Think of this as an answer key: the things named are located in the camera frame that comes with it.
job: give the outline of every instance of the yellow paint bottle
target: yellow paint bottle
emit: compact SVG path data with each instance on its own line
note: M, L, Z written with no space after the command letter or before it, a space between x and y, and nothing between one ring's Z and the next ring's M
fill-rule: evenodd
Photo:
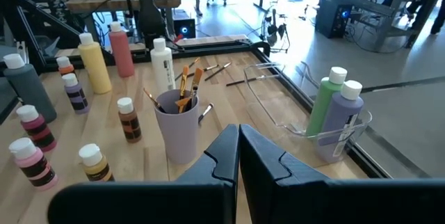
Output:
M79 156L82 158L83 171L85 171L88 180L91 182L114 182L108 161L96 144L84 145L79 150Z
M97 94L110 92L110 77L106 70L104 56L99 43L92 40L91 33L81 33L79 38L81 39L81 44L78 48L83 65L85 65L85 69L90 77L92 90Z

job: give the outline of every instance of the wooden table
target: wooden table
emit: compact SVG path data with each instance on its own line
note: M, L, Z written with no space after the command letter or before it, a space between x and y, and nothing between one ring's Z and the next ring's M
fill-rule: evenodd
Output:
M185 40L182 44L197 44L216 40L220 40L220 38ZM193 60L194 58L175 60L175 72L179 73L183 65L188 65ZM297 158L331 178L366 177L349 158L330 165L320 165L315 154L308 151L310 143L300 145L292 138L286 137L282 129L272 126L266 113L258 108L259 105L246 84L225 87L226 83L243 78L243 68L259 62L250 52L203 56L197 66L207 67L229 61L232 62L232 65L225 71L207 82L201 81L200 110L203 111L210 102L214 103L215 107L202 121L197 145L198 153L201 154L228 124L245 123L258 129L263 135L285 147ZM48 95L58 112L58 118L49 124L58 140L58 146L54 151L46 154L60 178L58 185L53 189L36 192L9 154L9 144L15 139L25 136L16 114L11 113L0 126L2 136L0 141L0 216L2 223L46 223L46 210L53 195L70 184L87 180L77 154L79 148L87 143L96 143L100 146L108 158L117 181L175 180L193 164L192 162L178 166L169 162L165 156L164 143L154 115L153 103L142 91L145 87L151 93L158 94L151 63L137 64L135 75L126 79L118 76L116 67L109 67L108 72L113 84L113 91L105 95L94 95L86 71L77 70L79 81L83 85L91 105L88 115L74 114L70 101L63 90L63 81L59 73L46 73L41 76ZM283 94L286 93L284 87L277 81L267 81L264 84L264 89L268 88L274 88L276 91L281 90ZM125 141L118 117L116 102L125 96L131 97L134 101L143 133L143 140L136 144L128 144ZM298 104L293 103L290 106L291 108L288 110L301 112ZM307 117L305 113L297 116ZM241 173L238 185L237 223L250 223Z
M177 8L181 5L181 0L154 0L154 4L158 8L165 10L165 16L167 17L167 23L169 25L169 32L173 34L175 31L171 25L173 25L173 8ZM131 0L131 5L134 10L140 10L139 0ZM127 0L69 0L66 2L67 8L73 13L85 13L89 15L92 11L95 12L115 12L128 10ZM88 32L92 33L95 41L98 41L99 37L96 32L96 26L92 15L85 18L85 23Z

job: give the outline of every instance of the blue light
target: blue light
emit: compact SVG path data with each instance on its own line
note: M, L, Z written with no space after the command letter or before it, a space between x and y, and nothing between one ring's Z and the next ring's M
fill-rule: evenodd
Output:
M343 11L341 13L341 17L344 18L344 19L349 18L349 11Z

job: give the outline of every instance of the brown paint bottle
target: brown paint bottle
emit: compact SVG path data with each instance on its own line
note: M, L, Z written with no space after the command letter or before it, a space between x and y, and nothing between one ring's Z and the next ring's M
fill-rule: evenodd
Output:
M137 143L142 138L138 114L134 110L133 101L129 97L118 100L119 119L128 143Z
M83 171L90 182L114 182L108 161L96 144L84 145L79 150L79 156L82 158Z

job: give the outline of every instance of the clear acrylic stand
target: clear acrylic stand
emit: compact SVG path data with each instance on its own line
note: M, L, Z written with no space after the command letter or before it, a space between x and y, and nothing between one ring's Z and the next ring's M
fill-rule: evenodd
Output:
M248 110L263 109L272 120L274 127L284 129L284 133L274 141L298 159L306 160L310 166L322 166L342 160L348 148L347 142L354 144L372 121L366 110L358 115L354 125L317 135L306 135L309 115L295 100L295 97L281 83L280 79L290 79L310 100L315 99L319 84L312 78L306 63L300 62L286 68L280 63L250 65L244 69L245 81L257 100Z

